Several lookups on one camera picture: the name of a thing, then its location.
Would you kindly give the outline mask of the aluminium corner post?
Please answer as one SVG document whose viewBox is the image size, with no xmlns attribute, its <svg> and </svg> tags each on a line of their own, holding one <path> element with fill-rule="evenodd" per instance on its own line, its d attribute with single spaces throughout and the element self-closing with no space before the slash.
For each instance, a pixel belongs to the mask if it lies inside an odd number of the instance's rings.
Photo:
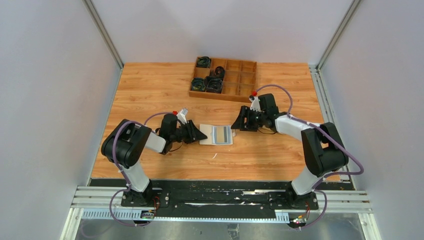
<svg viewBox="0 0 424 240">
<path fill-rule="evenodd" d="M 95 24 L 98 32 L 100 33 L 106 47 L 108 48 L 113 60 L 115 61 L 118 68 L 122 71 L 124 68 L 124 61 L 122 60 L 112 38 L 110 37 L 105 24 L 102 21 L 100 14 L 92 0 L 82 0 L 85 8 L 87 9 L 93 23 Z"/>
<path fill-rule="evenodd" d="M 362 0 L 352 0 L 349 7 L 347 8 L 346 13 L 344 14 L 342 20 L 340 21 L 338 27 L 336 28 L 333 36 L 331 37 L 327 47 L 325 48 L 321 58 L 319 59 L 316 70 L 319 72 L 326 64 L 328 58 L 330 57 L 332 51 L 336 47 L 339 39 L 342 37 L 345 29 L 349 25 L 350 21 L 354 17 L 356 11 L 358 10 L 359 6 L 361 5 L 363 1 Z"/>
</svg>

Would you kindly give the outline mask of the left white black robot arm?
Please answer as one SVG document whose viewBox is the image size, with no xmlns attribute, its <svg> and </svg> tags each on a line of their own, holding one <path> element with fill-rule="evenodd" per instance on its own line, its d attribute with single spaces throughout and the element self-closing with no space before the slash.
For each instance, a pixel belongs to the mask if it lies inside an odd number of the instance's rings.
<svg viewBox="0 0 424 240">
<path fill-rule="evenodd" d="M 126 181 L 123 196 L 130 202 L 147 206 L 155 200 L 153 183 L 145 174 L 140 158 L 144 149 L 166 155 L 174 143 L 192 144 L 208 137 L 192 120 L 166 113 L 156 130 L 139 122 L 123 119 L 101 146 L 101 154 L 114 163 Z"/>
</svg>

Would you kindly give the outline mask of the right aluminium corner post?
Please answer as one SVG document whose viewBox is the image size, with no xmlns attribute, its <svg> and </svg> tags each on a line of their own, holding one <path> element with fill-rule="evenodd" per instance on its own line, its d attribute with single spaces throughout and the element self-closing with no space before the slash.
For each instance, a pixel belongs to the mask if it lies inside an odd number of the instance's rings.
<svg viewBox="0 0 424 240">
<path fill-rule="evenodd" d="M 327 47 L 325 48 L 321 58 L 319 59 L 316 70 L 319 72 L 326 64 L 328 58 L 330 57 L 332 51 L 336 47 L 339 39 L 342 37 L 345 29 L 349 25 L 350 21 L 354 17 L 356 11 L 358 10 L 359 6 L 361 5 L 363 1 L 362 0 L 352 0 L 349 7 L 347 8 L 346 13 L 344 14 L 342 20 L 340 21 L 338 27 L 336 28 L 333 36 L 331 37 Z"/>
</svg>

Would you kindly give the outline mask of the black coiled belt middle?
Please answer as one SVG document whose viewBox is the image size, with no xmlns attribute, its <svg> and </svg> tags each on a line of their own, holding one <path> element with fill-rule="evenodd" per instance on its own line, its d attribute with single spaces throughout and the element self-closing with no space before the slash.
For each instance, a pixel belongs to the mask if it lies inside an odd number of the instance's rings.
<svg viewBox="0 0 424 240">
<path fill-rule="evenodd" d="M 224 76 L 225 76 L 225 68 L 224 67 L 222 67 L 222 66 L 217 66 L 216 68 L 215 68 L 215 70 L 214 70 L 214 75 L 217 77 L 217 78 L 224 78 Z"/>
</svg>

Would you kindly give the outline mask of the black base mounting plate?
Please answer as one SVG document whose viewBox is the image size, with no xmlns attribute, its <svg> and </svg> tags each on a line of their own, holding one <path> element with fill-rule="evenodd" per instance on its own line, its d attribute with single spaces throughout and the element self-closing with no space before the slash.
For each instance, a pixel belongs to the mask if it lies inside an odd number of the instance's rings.
<svg viewBox="0 0 424 240">
<path fill-rule="evenodd" d="M 159 217 L 270 219 L 275 210 L 317 210 L 319 194 L 298 204 L 285 200 L 288 181 L 153 180 L 155 199 L 146 206 L 119 193 L 114 207 L 159 208 Z"/>
</svg>

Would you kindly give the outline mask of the aluminium frame rail front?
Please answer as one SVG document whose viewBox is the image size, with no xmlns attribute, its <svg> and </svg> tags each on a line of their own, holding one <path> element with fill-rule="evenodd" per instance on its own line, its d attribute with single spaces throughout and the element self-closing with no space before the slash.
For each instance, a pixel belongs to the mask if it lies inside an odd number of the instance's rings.
<svg viewBox="0 0 424 240">
<path fill-rule="evenodd" d="M 281 189 L 155 189 L 145 206 L 115 187 L 78 187 L 61 239 L 72 240 L 83 220 L 118 220 L 135 227 L 145 222 L 218 222 L 294 224 L 295 231 L 315 226 L 327 214 L 355 214 L 367 240 L 381 238 L 368 196 L 358 190 L 315 190 L 298 203 L 288 203 Z"/>
</svg>

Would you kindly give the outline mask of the black coiled belt top-left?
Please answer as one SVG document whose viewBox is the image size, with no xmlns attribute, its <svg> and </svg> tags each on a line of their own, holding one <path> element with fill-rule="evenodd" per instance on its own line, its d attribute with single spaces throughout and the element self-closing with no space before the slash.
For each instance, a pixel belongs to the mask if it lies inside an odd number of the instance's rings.
<svg viewBox="0 0 424 240">
<path fill-rule="evenodd" d="M 209 69 L 211 67 L 211 58 L 208 56 L 201 56 L 198 57 L 196 60 L 196 67 L 197 68 L 207 68 Z"/>
</svg>

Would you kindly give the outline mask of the left aluminium corner post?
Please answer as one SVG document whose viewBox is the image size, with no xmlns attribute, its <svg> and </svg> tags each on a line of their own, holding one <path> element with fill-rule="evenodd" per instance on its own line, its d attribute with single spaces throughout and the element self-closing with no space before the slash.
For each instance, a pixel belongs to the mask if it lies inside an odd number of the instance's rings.
<svg viewBox="0 0 424 240">
<path fill-rule="evenodd" d="M 122 60 L 112 38 L 110 37 L 105 24 L 102 21 L 100 14 L 92 0 L 82 0 L 85 8 L 87 9 L 93 23 L 95 24 L 98 32 L 100 33 L 106 47 L 108 48 L 113 60 L 115 61 L 118 68 L 122 71 L 124 68 L 124 61 Z"/>
</svg>

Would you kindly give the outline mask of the right side aluminium rail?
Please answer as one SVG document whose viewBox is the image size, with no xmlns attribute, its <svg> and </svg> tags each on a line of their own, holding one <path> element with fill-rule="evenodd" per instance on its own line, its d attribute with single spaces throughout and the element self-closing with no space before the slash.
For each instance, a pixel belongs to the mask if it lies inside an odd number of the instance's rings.
<svg viewBox="0 0 424 240">
<path fill-rule="evenodd" d="M 315 88 L 316 96 L 318 99 L 318 103 L 320 106 L 321 114 L 324 119 L 324 122 L 332 122 L 336 124 L 335 114 L 333 110 L 333 106 L 331 103 L 330 96 L 328 94 L 328 90 L 325 84 L 324 79 L 321 76 L 321 71 L 318 69 L 318 67 L 314 64 L 308 65 L 311 78 L 313 81 L 313 85 Z M 346 165 L 342 167 L 339 172 L 348 172 L 349 165 Z M 353 181 L 352 177 L 350 175 L 339 175 L 340 180 L 338 182 L 343 184 L 350 184 L 353 188 L 353 190 L 356 190 L 355 188 L 355 182 Z"/>
</svg>

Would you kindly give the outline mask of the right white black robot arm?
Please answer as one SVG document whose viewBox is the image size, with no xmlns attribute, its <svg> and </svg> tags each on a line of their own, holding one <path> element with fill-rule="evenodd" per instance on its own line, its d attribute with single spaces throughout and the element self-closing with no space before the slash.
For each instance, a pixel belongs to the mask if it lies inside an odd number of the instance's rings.
<svg viewBox="0 0 424 240">
<path fill-rule="evenodd" d="M 333 123 L 309 123 L 288 112 L 280 112 L 271 93 L 249 98 L 251 105 L 240 108 L 231 129 L 257 132 L 260 127 L 266 127 L 302 143 L 305 167 L 285 190 L 288 204 L 295 205 L 310 198 L 319 180 L 348 164 L 349 157 L 343 151 L 343 142 Z"/>
</svg>

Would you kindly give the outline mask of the dark coiled belt bottom-left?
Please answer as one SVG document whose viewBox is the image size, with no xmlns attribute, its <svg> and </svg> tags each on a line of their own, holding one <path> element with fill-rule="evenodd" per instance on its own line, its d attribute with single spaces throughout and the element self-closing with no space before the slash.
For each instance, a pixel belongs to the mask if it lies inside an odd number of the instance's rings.
<svg viewBox="0 0 424 240">
<path fill-rule="evenodd" d="M 190 83 L 190 90 L 195 92 L 204 92 L 206 90 L 205 79 L 194 77 Z"/>
</svg>

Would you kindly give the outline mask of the wooden compartment tray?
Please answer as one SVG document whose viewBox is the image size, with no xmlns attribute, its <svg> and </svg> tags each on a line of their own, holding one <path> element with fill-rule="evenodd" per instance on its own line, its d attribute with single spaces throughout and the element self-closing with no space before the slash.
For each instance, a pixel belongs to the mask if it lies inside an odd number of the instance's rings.
<svg viewBox="0 0 424 240">
<path fill-rule="evenodd" d="M 257 62 L 251 60 L 230 59 L 211 57 L 210 68 L 196 67 L 194 62 L 194 69 L 192 77 L 189 80 L 188 95 L 193 98 L 202 98 L 210 100 L 222 100 L 239 103 L 249 103 L 249 96 L 256 90 L 257 86 Z M 222 66 L 225 69 L 223 78 L 222 93 L 200 92 L 191 91 L 191 81 L 193 78 L 205 78 L 213 76 L 216 67 Z"/>
</svg>

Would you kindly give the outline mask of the white leather card holder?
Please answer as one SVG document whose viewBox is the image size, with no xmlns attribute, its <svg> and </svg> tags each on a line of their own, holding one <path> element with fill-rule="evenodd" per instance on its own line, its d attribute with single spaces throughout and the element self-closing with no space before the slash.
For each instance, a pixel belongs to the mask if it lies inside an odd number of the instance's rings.
<svg viewBox="0 0 424 240">
<path fill-rule="evenodd" d="M 199 130 L 207 136 L 207 139 L 199 141 L 200 145 L 225 146 L 234 143 L 236 131 L 230 125 L 200 124 Z"/>
</svg>

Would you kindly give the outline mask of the black coiled belt bottom-middle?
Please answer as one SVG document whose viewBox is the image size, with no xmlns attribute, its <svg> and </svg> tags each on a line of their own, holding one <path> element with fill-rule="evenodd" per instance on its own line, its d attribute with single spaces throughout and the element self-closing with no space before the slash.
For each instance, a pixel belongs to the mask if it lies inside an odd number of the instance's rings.
<svg viewBox="0 0 424 240">
<path fill-rule="evenodd" d="M 223 80 L 215 76 L 205 78 L 205 91 L 207 93 L 221 94 L 223 89 Z"/>
</svg>

